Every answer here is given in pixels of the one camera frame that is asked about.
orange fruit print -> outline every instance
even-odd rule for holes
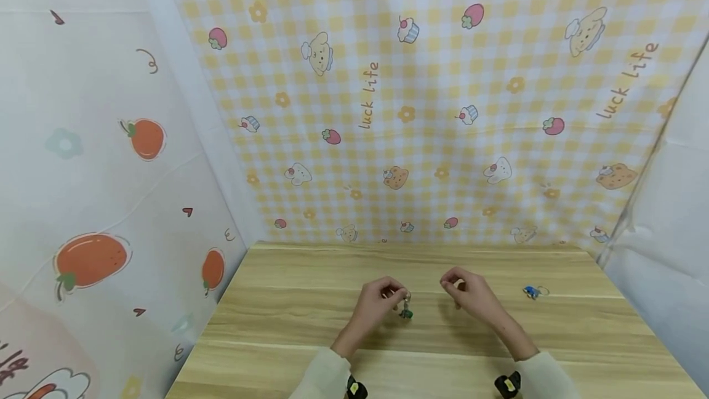
[[[121,120],[119,123],[142,160],[152,161],[165,147],[165,130],[155,120],[138,119],[128,123]]]
[[[120,272],[130,260],[126,244],[107,233],[89,233],[66,242],[54,257],[57,300]]]
[[[224,255],[221,250],[213,248],[207,253],[202,264],[202,281],[204,282],[204,297],[209,295],[221,283],[224,277]]]

hand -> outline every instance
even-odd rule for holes
[[[495,293],[480,274],[454,267],[440,280],[443,289],[453,297],[456,308],[463,308],[488,326],[494,326],[509,317]]]
[[[387,313],[409,293],[396,279],[389,276],[365,283],[349,323],[332,344],[332,351],[351,358],[364,339],[376,329]]]

table surface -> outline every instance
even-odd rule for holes
[[[513,371],[504,346],[438,285],[453,265],[487,278],[584,399],[703,398],[652,331],[578,249],[265,244],[252,247],[167,399],[285,399],[329,347],[364,282],[388,274],[412,293],[355,355],[370,398],[499,398]],[[528,299],[527,285],[550,295]]]

right hand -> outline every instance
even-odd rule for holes
[[[508,316],[505,307],[480,274],[454,267],[441,277],[440,284],[453,297],[457,308],[462,307],[482,323],[494,325]]]

small toy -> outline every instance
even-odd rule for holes
[[[522,288],[522,291],[531,300],[537,300],[537,297],[540,297],[540,296],[549,296],[549,290],[547,288],[542,287],[542,286],[538,286],[538,287],[534,288],[531,285],[528,285],[528,286]]]
[[[512,399],[519,393],[519,388],[522,386],[522,376],[518,371],[507,376],[500,376],[495,379],[495,388],[500,392],[504,399]]]
[[[401,310],[399,317],[402,319],[411,319],[414,317],[414,312],[409,310],[409,302],[411,301],[411,293],[407,293],[406,297],[403,298],[403,310]]]

